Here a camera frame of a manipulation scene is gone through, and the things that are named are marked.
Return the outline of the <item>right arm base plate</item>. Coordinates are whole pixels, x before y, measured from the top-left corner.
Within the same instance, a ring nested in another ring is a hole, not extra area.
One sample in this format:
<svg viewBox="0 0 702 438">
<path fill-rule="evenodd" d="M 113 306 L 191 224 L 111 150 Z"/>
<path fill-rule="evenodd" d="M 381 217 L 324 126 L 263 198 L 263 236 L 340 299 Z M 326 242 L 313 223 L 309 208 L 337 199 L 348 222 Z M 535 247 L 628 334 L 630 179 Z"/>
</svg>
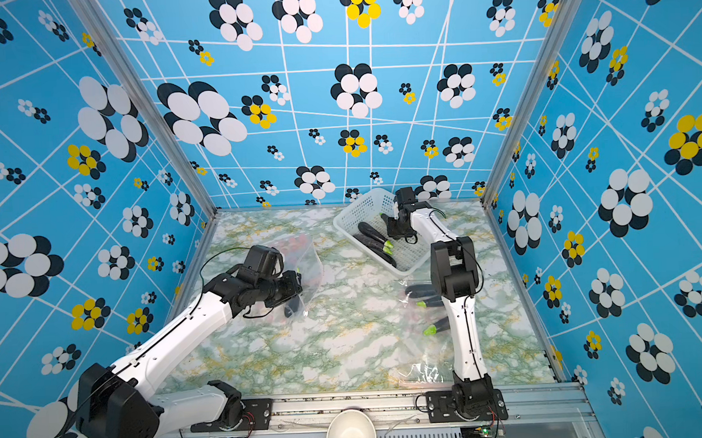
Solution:
<svg viewBox="0 0 702 438">
<path fill-rule="evenodd" d="M 466 403 L 458 399 L 451 390 L 429 391 L 423 395 L 425 409 L 431 423 L 468 423 L 507 421 L 509 419 L 503 394 L 495 389 L 487 399 L 475 397 Z"/>
</svg>

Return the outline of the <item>eggplant with green stem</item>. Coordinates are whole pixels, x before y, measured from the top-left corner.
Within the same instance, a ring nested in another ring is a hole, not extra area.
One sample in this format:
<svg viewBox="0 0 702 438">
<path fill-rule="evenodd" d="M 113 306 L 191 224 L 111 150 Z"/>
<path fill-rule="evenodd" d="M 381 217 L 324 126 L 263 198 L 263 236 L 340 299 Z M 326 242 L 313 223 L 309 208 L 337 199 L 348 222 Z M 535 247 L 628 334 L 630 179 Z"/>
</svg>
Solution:
<svg viewBox="0 0 702 438">
<path fill-rule="evenodd" d="M 429 325 L 424 330 L 424 336 L 434 336 L 439 332 L 446 332 L 450 328 L 450 320 L 448 317 L 439 319 L 438 321 Z"/>
</svg>

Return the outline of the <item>dark purple eggplant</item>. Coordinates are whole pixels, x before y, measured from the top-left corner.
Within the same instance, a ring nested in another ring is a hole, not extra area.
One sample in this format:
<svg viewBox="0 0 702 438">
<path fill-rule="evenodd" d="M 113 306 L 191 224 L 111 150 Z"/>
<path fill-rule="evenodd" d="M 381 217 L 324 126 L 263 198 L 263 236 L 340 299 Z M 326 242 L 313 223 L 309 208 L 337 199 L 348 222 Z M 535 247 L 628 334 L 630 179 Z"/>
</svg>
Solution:
<svg viewBox="0 0 702 438">
<path fill-rule="evenodd" d="M 430 296 L 430 297 L 422 297 L 419 298 L 416 302 L 416 306 L 418 308 L 423 308 L 423 309 L 432 309 L 433 307 L 443 307 L 443 298 L 438 295 L 438 296 Z"/>
</svg>

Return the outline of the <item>clear pink-dotted zip bag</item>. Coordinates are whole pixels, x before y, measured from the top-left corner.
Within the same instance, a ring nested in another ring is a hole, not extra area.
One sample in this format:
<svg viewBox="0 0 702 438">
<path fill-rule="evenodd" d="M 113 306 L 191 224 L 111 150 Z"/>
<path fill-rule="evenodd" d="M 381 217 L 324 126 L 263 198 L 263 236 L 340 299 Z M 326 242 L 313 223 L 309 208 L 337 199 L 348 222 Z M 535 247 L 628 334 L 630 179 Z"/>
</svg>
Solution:
<svg viewBox="0 0 702 438">
<path fill-rule="evenodd" d="M 390 321 L 398 339 L 391 375 L 400 387 L 422 388 L 454 380 L 454 344 L 443 298 L 425 280 L 389 284 L 395 302 Z"/>
</svg>

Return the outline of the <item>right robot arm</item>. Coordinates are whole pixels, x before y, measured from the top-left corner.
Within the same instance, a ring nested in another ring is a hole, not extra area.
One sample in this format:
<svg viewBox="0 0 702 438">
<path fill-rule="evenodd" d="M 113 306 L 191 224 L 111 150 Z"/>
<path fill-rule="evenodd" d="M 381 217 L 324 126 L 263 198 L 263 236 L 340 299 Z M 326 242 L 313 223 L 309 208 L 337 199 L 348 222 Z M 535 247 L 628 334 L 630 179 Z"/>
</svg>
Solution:
<svg viewBox="0 0 702 438">
<path fill-rule="evenodd" d="M 393 215 L 386 223 L 390 237 L 414 238 L 430 246 L 431 285 L 446 309 L 454 345 L 455 408 L 461 417 L 474 419 L 497 402 L 477 332 L 475 298 L 484 285 L 484 273 L 473 241 L 447 228 L 435 208 L 418 200 L 410 187 L 396 191 Z"/>
</svg>

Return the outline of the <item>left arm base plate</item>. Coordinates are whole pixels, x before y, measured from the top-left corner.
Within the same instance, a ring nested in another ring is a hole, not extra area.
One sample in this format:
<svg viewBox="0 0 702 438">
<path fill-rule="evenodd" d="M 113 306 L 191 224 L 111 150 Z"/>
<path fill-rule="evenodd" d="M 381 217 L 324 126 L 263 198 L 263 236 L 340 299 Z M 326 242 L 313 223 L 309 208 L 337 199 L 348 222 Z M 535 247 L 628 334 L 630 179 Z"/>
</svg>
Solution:
<svg viewBox="0 0 702 438">
<path fill-rule="evenodd" d="M 198 423 L 190 427 L 192 433 L 216 433 L 268 430 L 273 416 L 271 398 L 243 399 L 234 409 L 235 416 L 224 413 L 218 420 Z"/>
</svg>

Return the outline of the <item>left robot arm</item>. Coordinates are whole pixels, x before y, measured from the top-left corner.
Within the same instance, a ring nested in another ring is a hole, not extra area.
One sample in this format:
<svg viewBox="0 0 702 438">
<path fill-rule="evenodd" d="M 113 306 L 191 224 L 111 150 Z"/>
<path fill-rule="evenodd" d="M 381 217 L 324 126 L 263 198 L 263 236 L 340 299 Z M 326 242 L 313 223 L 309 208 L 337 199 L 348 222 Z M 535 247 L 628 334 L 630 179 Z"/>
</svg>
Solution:
<svg viewBox="0 0 702 438">
<path fill-rule="evenodd" d="M 157 394 L 183 359 L 234 319 L 252 318 L 257 303 L 268 312 L 299 298 L 302 274 L 286 269 L 274 247 L 254 245 L 243 262 L 210 281 L 181 314 L 133 352 L 108 367 L 82 373 L 73 425 L 86 438 L 156 438 L 202 423 L 235 430 L 249 413 L 241 392 L 215 379 L 197 390 Z"/>
</svg>

